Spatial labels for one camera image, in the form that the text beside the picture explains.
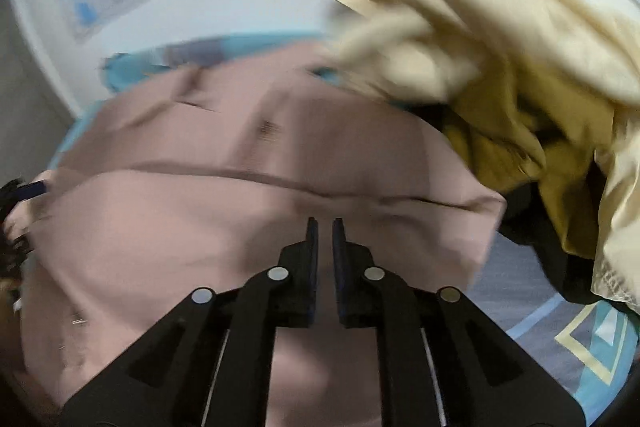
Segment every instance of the olive green cloth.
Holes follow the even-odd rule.
[[[593,259],[598,216],[586,176],[612,140],[614,107],[558,68],[499,57],[450,102],[443,132],[478,180],[502,194],[538,181],[564,251]]]

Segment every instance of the beige garment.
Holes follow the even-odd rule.
[[[621,108],[640,105],[640,26],[582,0],[338,1],[361,18],[341,28],[332,58],[344,85],[371,98],[448,102],[486,74],[492,58],[512,57],[556,68]],[[633,113],[620,111],[613,137],[593,290],[637,306],[640,125],[629,123]]]
[[[338,322],[332,219],[409,284],[465,287],[504,200],[434,128],[324,83],[321,65],[299,44],[159,75],[104,105],[31,227],[24,355],[56,402],[194,288],[276,264],[314,216],[316,323],[278,331],[268,425],[380,424],[375,334]]]

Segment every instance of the dark blue strap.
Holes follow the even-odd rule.
[[[15,191],[14,197],[18,201],[31,200],[37,198],[47,192],[47,185],[45,182],[34,182],[28,185],[22,185]]]

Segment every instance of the cream cloth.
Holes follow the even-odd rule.
[[[495,57],[549,64],[621,107],[640,105],[640,26],[582,0],[337,0],[362,17],[332,59],[371,98],[447,102]],[[600,208],[593,290],[640,300],[640,117],[619,110]]]

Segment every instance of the pile of clothes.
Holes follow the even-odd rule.
[[[640,312],[640,25],[582,0],[337,1],[341,84],[439,128],[565,298]]]
[[[335,217],[414,287],[466,289],[500,227],[568,301],[640,312],[640,26],[581,0],[337,1],[328,47],[161,68],[106,102],[11,217],[35,247],[24,361],[56,406],[310,216],[317,321],[278,332],[269,425],[380,424],[374,333],[335,313]]]

